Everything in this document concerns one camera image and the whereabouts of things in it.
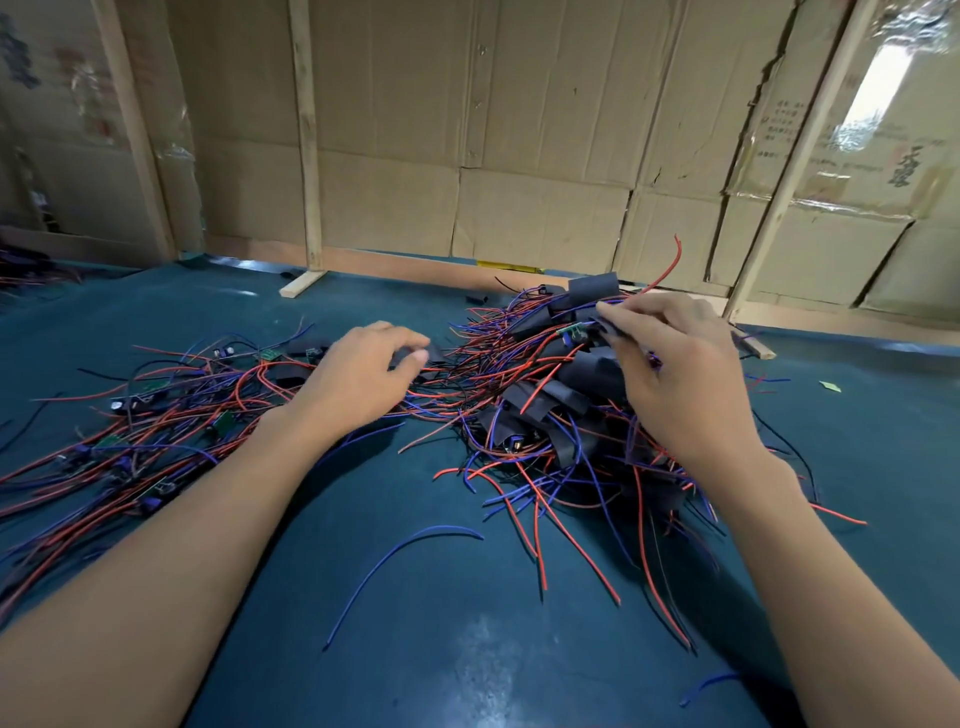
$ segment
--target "finger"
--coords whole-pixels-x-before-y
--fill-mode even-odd
[[[688,332],[693,322],[700,318],[696,300],[686,293],[634,294],[621,306],[634,313],[661,316],[683,332]]]
[[[423,369],[423,365],[426,364],[426,360],[429,354],[426,349],[417,349],[415,352],[409,353],[403,357],[403,360],[396,365],[396,368],[390,372],[390,376],[394,376],[403,381],[404,388],[410,385],[410,382],[420,373],[420,370]]]
[[[657,352],[660,358],[669,357],[684,340],[684,334],[668,326],[660,319],[642,313],[634,313],[622,305],[598,302],[597,311],[609,319],[638,344]]]
[[[383,330],[383,336],[386,337],[391,351],[409,347],[410,349],[425,349],[430,343],[430,337],[417,333],[407,327],[390,327]]]
[[[646,402],[657,387],[657,373],[654,372],[640,347],[622,336],[606,336],[616,352],[623,378],[627,384],[627,396],[631,401]]]

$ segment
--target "green work surface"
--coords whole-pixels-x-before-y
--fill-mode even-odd
[[[0,442],[33,411],[29,398],[110,386],[77,367],[125,376],[154,357],[132,344],[183,351],[232,331],[267,345],[293,333],[302,318],[330,337],[385,319],[450,346],[448,322],[462,322],[468,305],[463,291],[336,274],[286,300],[277,293],[284,282],[204,263],[172,265],[0,316],[0,420],[15,420]],[[859,527],[824,516],[911,623],[960,668],[960,358],[785,332],[764,332],[763,341],[778,358],[749,360],[746,371],[791,380],[760,384],[758,391],[773,393],[753,396],[757,412],[804,454],[827,507],[870,522]],[[74,442],[75,426],[87,432],[101,421],[89,402],[53,404],[0,455],[0,471]],[[684,542],[661,542],[673,596],[700,647],[695,657],[660,624],[642,575],[596,518],[567,514],[564,522],[623,605],[612,603],[545,522],[549,590],[541,601],[536,567],[506,514],[482,522],[481,502],[493,495],[488,486],[480,483],[474,495],[456,475],[432,480],[463,463],[463,443],[448,433],[396,454],[427,431],[409,422],[350,446],[307,477],[207,675],[190,728],[797,724],[792,696],[774,685],[784,682],[782,666],[729,540],[708,534],[719,574]],[[778,442],[768,433],[764,439]],[[0,550],[90,498],[0,522]],[[440,523],[475,528],[486,540],[431,539],[403,549],[323,651],[376,561]],[[76,568],[47,579],[25,608]],[[772,682],[723,683],[679,707],[702,680],[732,668]]]

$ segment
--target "hand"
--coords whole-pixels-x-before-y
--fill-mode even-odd
[[[307,422],[329,425],[339,439],[383,417],[403,399],[426,363],[429,343],[423,334],[386,321],[352,328],[330,347],[285,407]],[[390,360],[403,347],[414,351],[389,371]]]
[[[634,339],[609,337],[640,422],[694,477],[766,454],[730,326],[706,301],[645,293],[597,310]],[[640,347],[663,362],[659,372]]]

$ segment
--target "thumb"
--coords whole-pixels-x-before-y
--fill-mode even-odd
[[[604,338],[616,352],[616,360],[620,362],[623,378],[627,384],[627,397],[634,405],[634,409],[639,409],[644,402],[653,397],[658,385],[657,373],[651,368],[646,354],[630,339],[607,335]]]
[[[405,386],[409,385],[423,369],[423,365],[426,364],[429,356],[430,354],[427,353],[426,349],[417,349],[415,352],[404,356],[403,361],[397,364],[390,374],[397,379],[402,379]]]

